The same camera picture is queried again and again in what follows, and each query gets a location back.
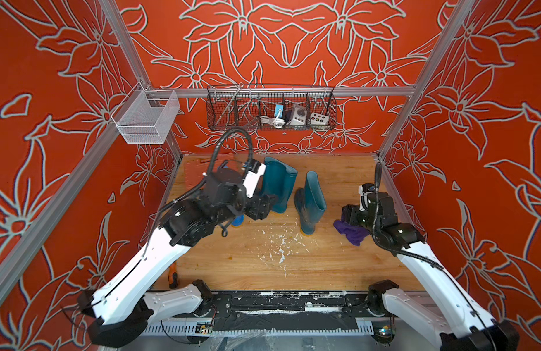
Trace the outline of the purple cloth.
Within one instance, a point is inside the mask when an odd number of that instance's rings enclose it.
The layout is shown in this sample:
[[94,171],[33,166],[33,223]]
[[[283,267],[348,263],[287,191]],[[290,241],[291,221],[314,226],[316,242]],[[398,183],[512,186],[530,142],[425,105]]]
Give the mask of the purple cloth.
[[339,234],[343,235],[355,247],[359,247],[364,239],[370,235],[367,228],[353,226],[341,220],[335,220],[333,226]]

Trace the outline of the bright blue rubber boot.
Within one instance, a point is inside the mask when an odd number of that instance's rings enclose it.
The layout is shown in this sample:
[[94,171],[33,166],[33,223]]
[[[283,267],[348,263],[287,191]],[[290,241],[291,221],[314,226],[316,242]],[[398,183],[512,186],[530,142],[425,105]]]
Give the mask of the bright blue rubber boot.
[[[228,168],[228,160],[225,159],[222,164],[218,167],[218,169],[222,168]],[[237,216],[231,223],[231,226],[234,228],[239,228],[244,223],[244,215]]]

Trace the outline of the teal boot with yellow sole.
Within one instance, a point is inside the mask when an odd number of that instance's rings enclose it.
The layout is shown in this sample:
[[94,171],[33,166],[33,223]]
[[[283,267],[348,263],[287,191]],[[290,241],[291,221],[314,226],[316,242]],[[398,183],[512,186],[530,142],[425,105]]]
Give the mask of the teal boot with yellow sole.
[[272,211],[282,214],[287,210],[287,203],[295,186],[298,171],[280,160],[266,156],[266,171],[263,175],[262,195],[276,196]]

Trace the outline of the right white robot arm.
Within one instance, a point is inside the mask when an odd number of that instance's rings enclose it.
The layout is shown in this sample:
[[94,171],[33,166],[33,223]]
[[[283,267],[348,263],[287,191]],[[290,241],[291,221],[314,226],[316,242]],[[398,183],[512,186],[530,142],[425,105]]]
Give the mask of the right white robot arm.
[[412,224],[399,222],[389,194],[370,183],[360,185],[358,194],[358,205],[345,206],[342,217],[400,260],[440,311],[433,313],[384,279],[368,287],[363,305],[370,314],[399,317],[438,350],[517,350],[517,330],[482,308],[450,276],[424,236]]

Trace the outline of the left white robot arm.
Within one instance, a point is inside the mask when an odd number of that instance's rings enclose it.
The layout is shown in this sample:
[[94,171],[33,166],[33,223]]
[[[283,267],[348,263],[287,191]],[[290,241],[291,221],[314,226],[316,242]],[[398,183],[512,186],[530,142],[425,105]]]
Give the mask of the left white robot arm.
[[150,292],[150,287],[200,240],[221,228],[222,235],[242,215],[265,219],[276,196],[257,190],[267,170],[252,159],[242,173],[210,167],[202,181],[163,209],[147,244],[96,290],[77,299],[82,314],[92,318],[87,334],[92,344],[119,348],[137,339],[150,325],[180,314],[203,316],[213,310],[213,293],[198,279],[184,288]]

